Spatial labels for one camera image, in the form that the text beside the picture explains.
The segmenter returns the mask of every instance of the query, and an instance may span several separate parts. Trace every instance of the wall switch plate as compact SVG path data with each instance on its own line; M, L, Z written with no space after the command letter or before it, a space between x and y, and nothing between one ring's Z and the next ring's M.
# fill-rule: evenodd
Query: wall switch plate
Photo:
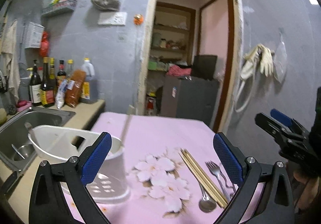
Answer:
M126 19L126 12L102 12L99 14L98 24L102 26L124 26Z

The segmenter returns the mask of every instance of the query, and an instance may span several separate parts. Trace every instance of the metal bowl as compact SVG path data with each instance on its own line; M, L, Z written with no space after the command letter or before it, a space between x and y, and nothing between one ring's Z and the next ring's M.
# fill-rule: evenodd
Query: metal bowl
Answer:
M28 158L30 155L32 155L32 153L35 151L35 148L33 147L32 144L26 144L26 145L22 145L18 151L21 153L22 156L24 156L24 158ZM14 161L21 161L23 160L23 158L18 154L18 153L14 153L13 158Z

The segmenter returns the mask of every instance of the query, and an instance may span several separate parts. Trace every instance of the pink wall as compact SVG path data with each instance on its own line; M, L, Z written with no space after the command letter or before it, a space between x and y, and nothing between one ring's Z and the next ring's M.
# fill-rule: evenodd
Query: pink wall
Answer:
M200 54L218 56L215 73L225 70L228 45L227 0L217 0L202 11Z

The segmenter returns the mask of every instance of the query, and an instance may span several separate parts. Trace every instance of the screw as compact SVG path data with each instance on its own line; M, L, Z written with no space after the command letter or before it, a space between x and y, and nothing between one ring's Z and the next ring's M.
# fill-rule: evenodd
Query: screw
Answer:
M277 166L279 166L280 168L283 168L283 166L284 166L283 162L281 162L281 161L278 161L276 164L277 164Z
M71 163L75 163L77 160L78 160L78 157L77 157L77 156L72 156L72 157L69 159L69 161L70 161Z
M254 159L253 157L248 157L247 160L248 160L248 162L251 163L251 164L252 164L252 163L255 163L255 159Z
M45 166L47 164L47 161L42 161L42 162L40 162L40 166Z

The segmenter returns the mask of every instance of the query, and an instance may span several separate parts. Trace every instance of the blue gripper pad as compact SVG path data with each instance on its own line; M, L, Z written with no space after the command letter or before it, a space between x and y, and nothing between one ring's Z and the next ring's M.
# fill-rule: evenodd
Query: blue gripper pad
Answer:
M110 134L108 132L103 132L94 144L90 146L93 147L94 150L82 166L81 182L84 186L94 181L100 167L111 149L111 143L112 138Z
M292 119L277 109L272 109L270 112L272 118L276 119L278 122L282 123L286 127L292 126Z
M243 169L237 158L233 155L222 137L222 133L216 133L213 138L213 147L219 157L230 181L238 186L243 184Z

